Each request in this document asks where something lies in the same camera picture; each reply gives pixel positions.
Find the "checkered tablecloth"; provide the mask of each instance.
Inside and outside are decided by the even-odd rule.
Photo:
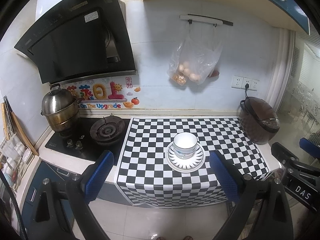
[[[172,170],[165,148],[176,134],[191,132],[205,150],[205,163],[191,173]],[[242,173],[262,179],[269,172],[256,145],[243,133],[239,118],[131,120],[121,150],[115,184],[134,205],[195,206],[227,198],[209,166],[209,150],[219,150]]]

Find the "white label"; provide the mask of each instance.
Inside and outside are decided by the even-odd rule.
[[[84,20],[85,20],[86,23],[90,22],[92,20],[98,19],[98,18],[99,18],[99,16],[98,16],[98,12],[97,11],[95,11],[93,13],[89,13],[89,14],[84,16]]]

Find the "black cable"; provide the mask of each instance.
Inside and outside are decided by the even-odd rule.
[[[249,88],[249,84],[247,83],[247,84],[245,84],[245,98],[247,98],[248,96],[247,96],[247,90],[248,90],[248,88]]]
[[[23,224],[23,221],[22,221],[22,217],[21,217],[21,213],[20,213],[20,210],[19,210],[19,206],[18,206],[17,200],[14,197],[14,194],[13,194],[13,192],[12,192],[10,186],[9,186],[9,183],[7,182],[7,179],[5,178],[5,176],[2,173],[1,169],[0,169],[0,179],[2,180],[4,186],[6,187],[8,193],[10,195],[10,198],[11,198],[12,203],[13,203],[14,210],[15,210],[15,212],[17,214],[18,223],[19,223],[19,227],[20,227],[20,237],[23,240],[28,240],[26,228],[24,227],[24,224]]]

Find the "electrical outlet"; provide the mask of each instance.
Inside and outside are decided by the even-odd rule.
[[[257,91],[259,86],[259,80],[252,79],[251,86],[249,90]]]
[[[243,82],[243,77],[233,76],[231,87],[241,88],[242,82]]]
[[[251,87],[251,82],[252,82],[252,79],[250,79],[250,78],[243,78],[243,82],[242,82],[241,88],[242,88],[242,89],[245,89],[245,85],[248,83],[248,84],[249,84],[249,89],[250,89],[250,87]]]

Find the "plastic bag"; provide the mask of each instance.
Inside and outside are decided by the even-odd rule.
[[[187,24],[185,39],[174,50],[167,71],[169,77],[179,85],[184,85],[187,79],[202,84],[213,71],[222,52],[222,42],[215,40],[215,35],[208,33],[208,42],[195,41],[191,37],[191,24]]]

